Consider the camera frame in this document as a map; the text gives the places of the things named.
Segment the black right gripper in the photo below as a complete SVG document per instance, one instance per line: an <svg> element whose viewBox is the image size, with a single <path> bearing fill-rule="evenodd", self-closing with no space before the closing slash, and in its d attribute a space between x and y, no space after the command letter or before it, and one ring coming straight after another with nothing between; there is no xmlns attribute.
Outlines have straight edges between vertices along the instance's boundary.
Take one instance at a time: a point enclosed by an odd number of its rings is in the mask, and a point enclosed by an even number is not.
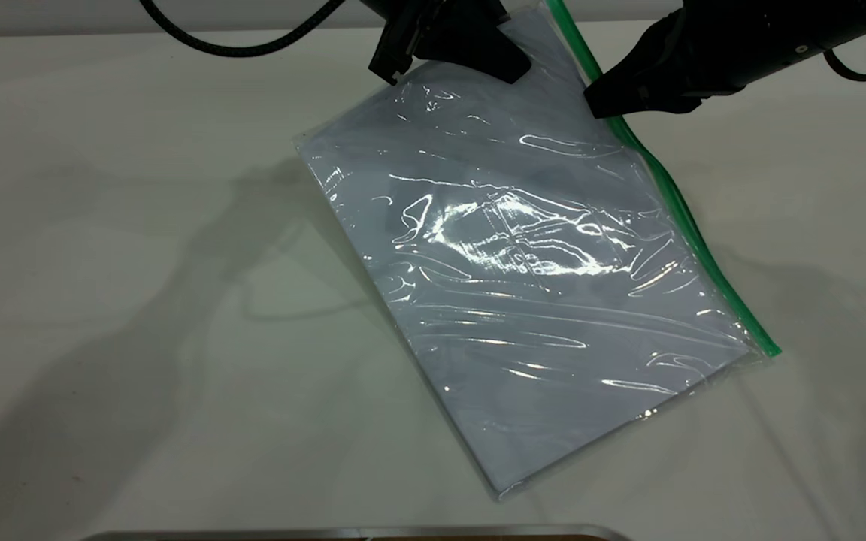
<svg viewBox="0 0 866 541"><path fill-rule="evenodd" d="M734 95L818 55L842 78L866 82L833 53L862 35L866 1L687 1L650 25L585 99L596 119L691 113L703 98Z"/></svg>

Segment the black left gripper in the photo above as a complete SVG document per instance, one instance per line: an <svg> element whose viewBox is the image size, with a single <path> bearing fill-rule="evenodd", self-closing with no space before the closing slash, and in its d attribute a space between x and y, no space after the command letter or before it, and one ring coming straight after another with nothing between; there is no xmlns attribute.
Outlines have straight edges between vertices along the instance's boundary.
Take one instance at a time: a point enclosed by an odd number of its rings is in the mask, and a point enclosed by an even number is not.
<svg viewBox="0 0 866 541"><path fill-rule="evenodd" d="M386 21L374 54L370 71L389 85L409 71L413 55L427 61L446 62L470 68L505 83L515 83L531 68L530 58L497 26L508 20L508 10L501 1L362 1L368 10ZM437 15L476 14L478 20L446 20L427 29L413 50L418 33L416 18Z"/></svg>

